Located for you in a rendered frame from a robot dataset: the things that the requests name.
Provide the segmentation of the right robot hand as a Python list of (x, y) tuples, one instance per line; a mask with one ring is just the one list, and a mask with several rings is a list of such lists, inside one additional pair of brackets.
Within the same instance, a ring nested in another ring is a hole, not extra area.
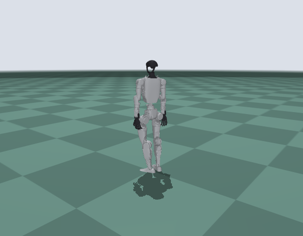
[(162, 126), (167, 125), (166, 110), (165, 110), (165, 114), (163, 114), (163, 118), (162, 118), (162, 123), (161, 123), (161, 125), (162, 125)]

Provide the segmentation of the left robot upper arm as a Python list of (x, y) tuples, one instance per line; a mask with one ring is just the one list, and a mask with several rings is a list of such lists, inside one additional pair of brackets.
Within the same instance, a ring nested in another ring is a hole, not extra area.
[(145, 78), (136, 80), (136, 96), (138, 97), (138, 101), (141, 100), (142, 85), (144, 84), (144, 80)]

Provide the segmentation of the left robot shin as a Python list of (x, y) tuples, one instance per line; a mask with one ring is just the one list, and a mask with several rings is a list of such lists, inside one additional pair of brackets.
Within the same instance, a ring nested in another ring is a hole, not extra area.
[(142, 150), (143, 150), (143, 155), (144, 155), (144, 159), (146, 161), (148, 170), (151, 170), (151, 168), (152, 168), (152, 164), (151, 164), (152, 149), (150, 148), (150, 145), (146, 142), (142, 145)]

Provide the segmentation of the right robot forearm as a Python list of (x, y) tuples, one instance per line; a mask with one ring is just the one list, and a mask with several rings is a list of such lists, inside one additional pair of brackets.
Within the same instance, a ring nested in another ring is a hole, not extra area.
[(165, 109), (166, 109), (166, 107), (165, 107), (166, 98), (165, 98), (164, 100), (161, 100), (160, 103), (161, 103), (161, 107), (160, 107), (161, 113), (162, 113), (162, 114), (165, 114)]

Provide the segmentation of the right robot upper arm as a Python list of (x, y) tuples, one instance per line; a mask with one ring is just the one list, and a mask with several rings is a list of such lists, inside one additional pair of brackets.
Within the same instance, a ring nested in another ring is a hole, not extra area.
[(166, 85), (166, 80), (165, 79), (162, 79), (162, 78), (160, 78), (161, 79), (161, 94), (160, 94), (160, 97), (159, 97), (159, 99), (160, 100), (164, 100), (165, 99), (165, 92), (166, 92), (166, 87), (165, 87), (165, 85)]

